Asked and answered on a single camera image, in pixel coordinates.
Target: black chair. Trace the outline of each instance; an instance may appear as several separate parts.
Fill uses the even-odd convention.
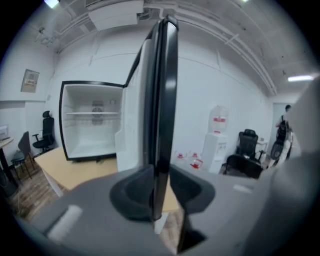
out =
[[[232,167],[250,178],[258,179],[263,171],[260,161],[256,159],[258,139],[259,136],[256,135],[254,130],[246,129],[244,132],[240,132],[240,143],[236,150],[236,154],[228,157],[223,174],[226,175],[229,171],[229,167]]]
[[[33,143],[33,146],[36,149],[42,150],[42,154],[50,151],[51,149],[49,147],[55,143],[55,138],[53,136],[55,119],[50,116],[50,111],[44,112],[43,118],[43,139],[38,139],[39,134],[32,135],[32,137],[35,137],[37,140]]]
[[[28,170],[27,164],[26,164],[26,159],[29,156],[32,167],[34,170],[36,170],[34,163],[33,163],[34,158],[31,156],[31,147],[30,147],[30,139],[29,139],[29,132],[28,131],[25,132],[24,135],[22,136],[22,139],[20,140],[20,142],[18,144],[18,148],[20,149],[20,152],[17,152],[14,155],[11,162],[13,164],[15,174],[21,183],[20,177],[19,177],[17,169],[16,169],[16,165],[20,164],[22,172],[25,172],[24,168],[23,168],[23,164],[24,164],[24,167],[25,167],[29,177],[32,179],[32,176],[31,176],[31,174]]]

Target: mini fridge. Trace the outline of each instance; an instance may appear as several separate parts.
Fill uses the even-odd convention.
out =
[[[120,172],[153,165],[155,220],[162,213],[174,136],[178,30],[170,16],[155,24],[125,84],[64,81],[60,95],[66,159],[116,156]]]

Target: water cooler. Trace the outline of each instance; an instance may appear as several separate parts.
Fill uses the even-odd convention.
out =
[[[202,170],[219,174],[227,154],[228,137],[224,135],[228,125],[229,110],[216,106],[210,112],[208,133],[205,136],[201,160]]]

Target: office chair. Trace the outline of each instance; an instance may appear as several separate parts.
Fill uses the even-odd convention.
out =
[[[258,179],[263,168],[258,159],[256,159],[256,147],[259,136],[254,130],[246,129],[239,133],[240,144],[236,154],[228,157],[224,175],[228,173],[228,167],[240,171],[250,178]]]
[[[33,143],[33,146],[36,149],[42,149],[42,154],[50,151],[49,147],[55,143],[55,138],[53,137],[55,119],[50,116],[50,111],[44,112],[43,118],[43,139],[38,139],[39,134],[32,135],[37,140],[37,142]]]
[[[18,144],[18,148],[20,149],[20,152],[17,152],[13,159],[11,160],[12,164],[13,164],[13,167],[14,167],[14,171],[15,171],[15,174],[17,176],[17,178],[19,179],[20,183],[21,180],[20,180],[20,177],[18,175],[18,172],[17,172],[17,169],[16,169],[16,165],[20,164],[21,166],[21,170],[22,172],[25,172],[24,171],[24,168],[23,168],[23,164],[24,164],[24,167],[26,169],[26,172],[28,173],[29,177],[32,179],[32,176],[28,170],[28,167],[27,167],[27,164],[26,164],[26,159],[27,157],[29,156],[30,157],[30,161],[31,161],[31,164],[32,164],[32,167],[34,170],[36,170],[35,166],[34,166],[34,158],[31,156],[31,146],[30,146],[30,139],[29,139],[29,132],[25,132],[24,135],[22,136],[22,139],[20,140],[19,144]]]

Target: person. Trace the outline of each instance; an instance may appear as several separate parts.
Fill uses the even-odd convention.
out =
[[[287,105],[285,107],[285,112],[288,113],[289,110],[291,109],[290,105]],[[286,136],[285,136],[285,141],[283,145],[283,150],[280,155],[279,161],[277,163],[277,166],[280,166],[285,162],[285,160],[290,156],[290,151],[294,139],[294,134],[292,129],[289,126],[288,120],[286,115],[282,115],[279,119],[279,121],[276,123],[275,127],[279,128],[281,125],[285,124],[286,125]],[[268,168],[271,168],[275,164],[276,160],[271,159]]]

